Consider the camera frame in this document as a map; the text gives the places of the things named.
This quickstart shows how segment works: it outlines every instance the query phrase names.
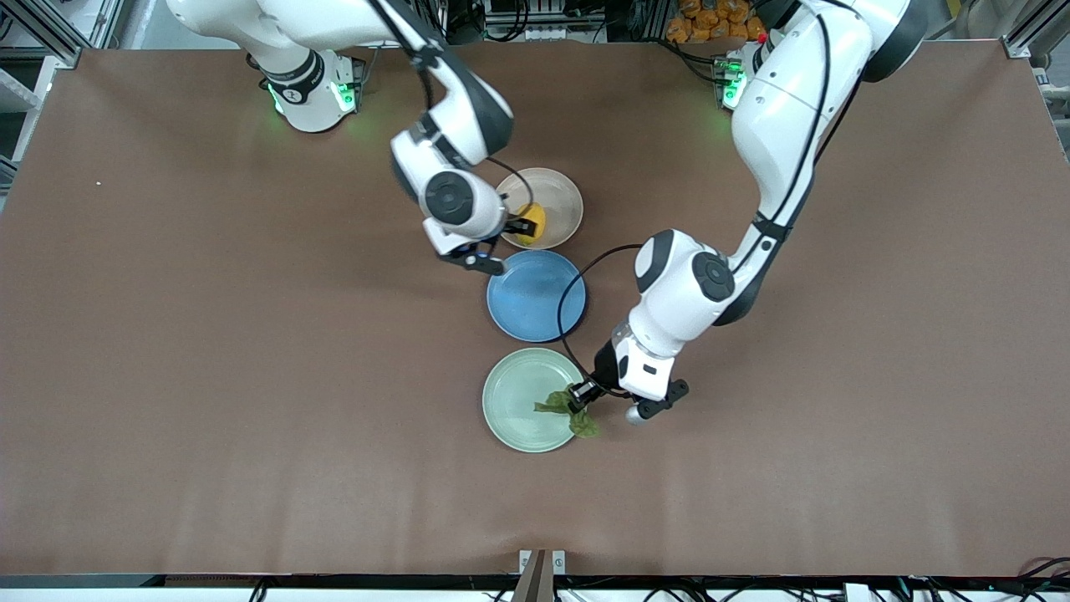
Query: yellow sponge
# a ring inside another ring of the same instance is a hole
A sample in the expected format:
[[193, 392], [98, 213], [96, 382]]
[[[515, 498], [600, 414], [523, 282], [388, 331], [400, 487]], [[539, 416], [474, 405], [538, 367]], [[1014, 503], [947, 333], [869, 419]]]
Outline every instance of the yellow sponge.
[[531, 246], [532, 244], [535, 243], [535, 241], [541, 237], [542, 232], [546, 230], [546, 210], [542, 209], [541, 204], [533, 200], [530, 206], [525, 205], [523, 209], [520, 210], [520, 215], [524, 219], [529, 219], [535, 222], [535, 234], [534, 235], [517, 234], [517, 242], [519, 242], [524, 246]]

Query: black cable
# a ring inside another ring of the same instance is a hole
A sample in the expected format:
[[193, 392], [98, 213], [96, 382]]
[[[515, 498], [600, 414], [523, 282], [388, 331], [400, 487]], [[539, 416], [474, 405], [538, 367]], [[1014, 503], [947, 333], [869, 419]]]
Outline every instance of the black cable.
[[784, 210], [784, 205], [788, 204], [788, 199], [792, 197], [795, 191], [795, 186], [798, 184], [799, 175], [802, 174], [802, 166], [806, 164], [807, 155], [810, 154], [810, 144], [813, 143], [814, 137], [817, 135], [817, 124], [821, 123], [821, 113], [825, 110], [825, 102], [828, 99], [828, 80], [831, 77], [832, 72], [832, 42], [828, 37], [828, 26], [825, 24], [824, 17], [821, 14], [815, 14], [814, 17], [817, 19], [817, 25], [821, 26], [821, 36], [825, 41], [825, 68], [824, 77], [821, 82], [821, 96], [817, 103], [817, 110], [813, 113], [813, 121], [810, 123], [810, 133], [807, 135], [806, 145], [802, 146], [802, 152], [799, 154], [798, 165], [795, 167], [795, 175], [792, 176], [792, 183], [788, 186], [788, 194], [784, 196], [783, 202], [777, 207], [777, 211], [769, 217], [770, 221], [776, 220], [780, 215], [780, 212]]
[[427, 110], [431, 110], [431, 106], [434, 104], [434, 89], [431, 86], [431, 76], [428, 75], [426, 68], [417, 68], [416, 75], [419, 76], [419, 84], [424, 88], [424, 105]]
[[427, 18], [431, 20], [431, 26], [439, 30], [442, 33], [442, 36], [445, 37], [446, 29], [442, 27], [442, 21], [439, 20], [439, 15], [435, 13], [431, 1], [432, 0], [424, 0], [424, 10], [427, 11]]
[[[386, 29], [391, 30], [391, 35], [394, 36], [394, 41], [401, 46], [401, 50], [403, 50], [406, 56], [409, 57], [409, 60], [411, 61], [414, 59], [416, 57], [416, 49], [413, 48], [412, 44], [409, 44], [406, 36], [401, 34], [401, 30], [398, 29], [397, 24], [394, 22], [391, 16], [386, 14], [386, 10], [379, 3], [379, 0], [371, 0], [368, 3], [371, 4], [372, 10], [376, 11], [376, 14], [379, 16], [379, 20], [383, 21], [383, 24], [386, 25]], [[427, 110], [431, 110], [431, 105], [434, 103], [431, 78], [423, 65], [418, 65], [416, 67], [416, 75], [419, 76], [419, 83], [424, 87], [424, 101], [427, 105]]]
[[1044, 562], [1043, 565], [1037, 567], [1036, 569], [1033, 569], [1031, 571], [1026, 571], [1021, 575], [1018, 575], [1018, 578], [1021, 580], [1021, 578], [1036, 576], [1037, 574], [1042, 573], [1048, 569], [1051, 569], [1052, 567], [1055, 567], [1057, 565], [1064, 565], [1066, 562], [1070, 562], [1070, 557], [1059, 556], [1058, 558], [1052, 558], [1051, 560]]
[[821, 142], [821, 148], [817, 149], [817, 154], [813, 159], [814, 163], [821, 160], [821, 155], [825, 153], [825, 146], [828, 145], [828, 142], [832, 141], [832, 136], [836, 135], [836, 129], [839, 128], [840, 122], [843, 121], [843, 115], [847, 114], [847, 109], [851, 108], [851, 103], [855, 101], [855, 94], [858, 93], [858, 88], [861, 83], [861, 77], [855, 80], [855, 86], [851, 89], [851, 94], [847, 95], [847, 99], [843, 103], [843, 108], [840, 109], [840, 114], [836, 117], [836, 123], [832, 124], [832, 127], [828, 130], [828, 135], [825, 136], [825, 140]]
[[708, 57], [700, 57], [698, 55], [692, 55], [690, 52], [685, 52], [683, 49], [681, 49], [681, 47], [679, 47], [678, 44], [670, 43], [669, 41], [662, 40], [660, 37], [643, 37], [642, 40], [640, 40], [640, 42], [653, 42], [653, 43], [657, 44], [658, 46], [661, 46], [662, 48], [669, 50], [670, 52], [676, 55], [677, 57], [679, 57], [682, 59], [687, 59], [689, 61], [694, 61], [697, 63], [712, 65], [712, 64], [716, 64], [716, 62], [717, 62], [716, 60], [710, 59]]
[[812, 589], [807, 589], [805, 591], [810, 596], [813, 596], [814, 598], [820, 598], [822, 600], [835, 600], [836, 602], [841, 602], [843, 600], [842, 593], [817, 593]]
[[257, 585], [253, 587], [253, 593], [249, 596], [249, 602], [264, 602], [268, 598], [268, 588], [277, 587], [278, 580], [273, 575], [262, 576], [257, 581]]
[[651, 590], [651, 592], [646, 595], [646, 598], [643, 598], [643, 602], [649, 602], [651, 598], [654, 598], [654, 596], [656, 593], [658, 593], [659, 591], [663, 591], [663, 592], [668, 593], [669, 596], [672, 596], [676, 600], [676, 602], [684, 602], [684, 599], [681, 598], [679, 596], [676, 596], [675, 591], [673, 591], [671, 589], [667, 589], [664, 587], [659, 587], [657, 589]]
[[[598, 41], [598, 34], [601, 33], [602, 28], [606, 27], [606, 22], [607, 22], [607, 19], [605, 17], [602, 17], [602, 24], [599, 25], [598, 29], [595, 30], [595, 36], [591, 38], [591, 42], [597, 42]], [[609, 32], [608, 31], [606, 32], [606, 42], [609, 42]]]
[[696, 62], [696, 63], [705, 64], [705, 65], [713, 65], [715, 63], [714, 59], [707, 59], [707, 58], [699, 57], [699, 56], [696, 56], [696, 55], [690, 55], [688, 52], [685, 52], [684, 50], [681, 50], [678, 46], [670, 44], [669, 42], [667, 42], [664, 40], [661, 40], [660, 37], [644, 37], [644, 38], [640, 40], [640, 42], [654, 42], [658, 46], [661, 46], [662, 48], [664, 48], [664, 49], [669, 50], [670, 52], [676, 55], [677, 57], [681, 58], [681, 60], [684, 61], [684, 65], [687, 66], [688, 71], [690, 71], [691, 73], [693, 73], [696, 75], [696, 77], [698, 77], [699, 79], [702, 79], [703, 81], [708, 81], [710, 83], [727, 83], [728, 82], [728, 80], [723, 79], [723, 78], [710, 77], [710, 76], [702, 73], [701, 71], [699, 71], [698, 68], [696, 68], [694, 65], [691, 64], [692, 62]]
[[[774, 212], [771, 217], [767, 217], [769, 221], [774, 221], [778, 216], [780, 216], [780, 212], [783, 211], [784, 206], [788, 205], [788, 199], [790, 199], [792, 197], [792, 194], [795, 191], [795, 186], [798, 184], [799, 175], [802, 174], [802, 167], [806, 165], [807, 155], [810, 154], [809, 153], [810, 145], [813, 144], [813, 139], [817, 135], [817, 124], [821, 122], [822, 111], [825, 110], [825, 101], [828, 99], [828, 80], [832, 71], [832, 64], [831, 64], [832, 43], [828, 37], [828, 26], [825, 24], [825, 19], [822, 18], [822, 16], [817, 13], [814, 14], [814, 17], [817, 19], [817, 25], [821, 26], [821, 35], [825, 41], [825, 48], [824, 48], [825, 68], [823, 70], [824, 77], [822, 78], [820, 102], [817, 103], [817, 110], [814, 111], [813, 113], [813, 121], [810, 123], [810, 134], [807, 136], [806, 143], [802, 144], [802, 150], [799, 153], [799, 160], [798, 164], [796, 164], [795, 166], [795, 174], [792, 175], [792, 183], [791, 185], [788, 186], [788, 191], [784, 192], [784, 199], [780, 201], [780, 205], [777, 206], [776, 212]], [[799, 203], [795, 206], [796, 215], [802, 209], [802, 202], [804, 201], [800, 200]], [[743, 260], [736, 263], [736, 266], [732, 268], [733, 274], [736, 272], [736, 269], [739, 268], [740, 265], [747, 264], [747, 260], [750, 259], [751, 253], [753, 253], [754, 249], [758, 248], [758, 245], [760, 244], [762, 237], [763, 236], [758, 236], [758, 238], [754, 240], [754, 243], [750, 246], [750, 248], [747, 249], [747, 252], [744, 254]]]
[[493, 156], [488, 156], [487, 160], [489, 160], [489, 161], [493, 163], [494, 165], [496, 165], [496, 166], [505, 169], [506, 171], [508, 171], [509, 173], [513, 173], [517, 177], [520, 177], [520, 181], [524, 184], [524, 187], [528, 188], [528, 204], [524, 204], [523, 207], [520, 210], [520, 213], [517, 213], [516, 216], [517, 217], [523, 217], [524, 215], [526, 215], [528, 212], [531, 210], [532, 204], [535, 203], [535, 192], [532, 191], [532, 185], [530, 183], [528, 183], [528, 179], [524, 177], [523, 175], [521, 175], [520, 171], [517, 171], [516, 169], [509, 167], [503, 160], [496, 159]]
[[938, 587], [941, 589], [946, 589], [949, 592], [951, 592], [951, 596], [954, 596], [956, 598], [958, 598], [959, 602], [974, 602], [969, 598], [966, 598], [965, 596], [963, 596], [961, 591], [959, 591], [958, 589], [956, 589], [953, 587], [949, 587], [947, 585], [942, 585], [939, 582], [937, 582], [936, 580], [934, 580], [932, 577], [929, 577], [929, 581], [931, 581], [933, 583], [933, 585], [935, 585], [936, 587]]
[[565, 291], [561, 293], [561, 299], [557, 300], [557, 335], [561, 337], [561, 344], [564, 345], [565, 353], [568, 355], [568, 359], [571, 360], [572, 365], [575, 365], [577, 369], [579, 369], [580, 374], [583, 375], [584, 381], [590, 381], [594, 383], [596, 387], [601, 389], [602, 393], [621, 399], [628, 399], [631, 397], [631, 395], [626, 391], [616, 392], [613, 391], [611, 388], [602, 387], [599, 383], [595, 382], [595, 380], [591, 379], [591, 373], [583, 368], [583, 365], [581, 365], [579, 360], [576, 359], [576, 354], [574, 354], [572, 349], [568, 346], [568, 338], [565, 336], [565, 326], [561, 322], [561, 312], [565, 308], [565, 298], [568, 296], [568, 291], [572, 289], [572, 285], [575, 285], [580, 278], [583, 277], [583, 274], [585, 274], [587, 269], [594, 267], [595, 265], [598, 264], [599, 261], [609, 257], [610, 254], [613, 254], [614, 252], [628, 250], [629, 248], [642, 248], [642, 246], [643, 246], [642, 244], [622, 244], [621, 246], [614, 246], [613, 248], [610, 248], [609, 250], [602, 252], [598, 257], [595, 257], [594, 259], [591, 260], [590, 263], [587, 263], [586, 265], [583, 266], [582, 269], [580, 269], [580, 273], [576, 274], [576, 276], [572, 277], [572, 280], [568, 282], [568, 285], [565, 287]]
[[[524, 29], [528, 28], [528, 19], [531, 16], [531, 6], [528, 4], [528, 0], [514, 0], [514, 2], [516, 2], [517, 6], [517, 17], [513, 21], [513, 26], [509, 27], [509, 30], [505, 32], [505, 35], [503, 35], [502, 37], [494, 37], [493, 35], [485, 31], [484, 35], [487, 37], [487, 40], [493, 40], [494, 42], [511, 42], [517, 37], [519, 37], [520, 34], [524, 32]], [[520, 22], [521, 9], [523, 9], [523, 19], [524, 19], [523, 24]]]

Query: green leaf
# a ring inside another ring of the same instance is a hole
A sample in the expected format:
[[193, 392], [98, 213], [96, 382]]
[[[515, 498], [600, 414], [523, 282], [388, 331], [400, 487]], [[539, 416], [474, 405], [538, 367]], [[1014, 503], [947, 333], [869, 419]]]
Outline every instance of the green leaf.
[[535, 412], [567, 415], [568, 430], [574, 435], [581, 439], [597, 437], [600, 431], [598, 426], [595, 425], [595, 419], [587, 415], [585, 408], [580, 414], [572, 414], [572, 411], [568, 410], [568, 402], [570, 400], [571, 396], [569, 396], [568, 391], [554, 391], [547, 397], [545, 404], [535, 402]]
[[549, 414], [572, 414], [568, 412], [568, 406], [551, 406], [548, 404], [540, 404], [538, 402], [535, 402], [535, 412], [545, 412]]
[[568, 429], [581, 439], [590, 439], [601, 434], [598, 425], [595, 423], [595, 419], [591, 418], [586, 410], [580, 414], [572, 415], [568, 421]]

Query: light green plate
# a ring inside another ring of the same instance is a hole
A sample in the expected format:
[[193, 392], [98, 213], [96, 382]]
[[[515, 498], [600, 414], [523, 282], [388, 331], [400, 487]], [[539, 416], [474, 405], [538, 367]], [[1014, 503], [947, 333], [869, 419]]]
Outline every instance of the light green plate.
[[568, 358], [531, 348], [502, 358], [483, 386], [483, 416], [503, 444], [528, 453], [555, 450], [572, 438], [568, 417], [535, 412], [535, 402], [583, 379]]

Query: plate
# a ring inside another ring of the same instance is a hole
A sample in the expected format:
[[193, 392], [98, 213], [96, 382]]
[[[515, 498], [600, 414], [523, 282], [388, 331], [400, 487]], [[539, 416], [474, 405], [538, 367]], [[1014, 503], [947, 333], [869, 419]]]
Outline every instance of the plate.
[[[535, 201], [546, 211], [546, 230], [530, 245], [518, 241], [516, 234], [502, 234], [502, 237], [514, 246], [532, 249], [550, 248], [568, 240], [583, 219], [580, 188], [561, 171], [545, 167], [521, 169], [520, 174], [531, 185]], [[522, 211], [528, 204], [528, 188], [516, 174], [510, 174], [498, 184], [498, 194], [508, 195], [505, 206], [510, 213]]]
[[568, 417], [535, 412], [554, 391], [582, 381], [580, 371], [561, 354], [531, 348], [514, 352], [490, 371], [483, 386], [483, 416], [490, 431], [515, 450], [542, 453], [572, 438]]
[[[487, 283], [487, 309], [499, 328], [525, 343], [549, 343], [561, 337], [557, 304], [580, 271], [552, 250], [521, 250], [505, 259], [505, 272]], [[580, 278], [565, 298], [561, 324], [568, 334], [583, 318], [587, 289]]]

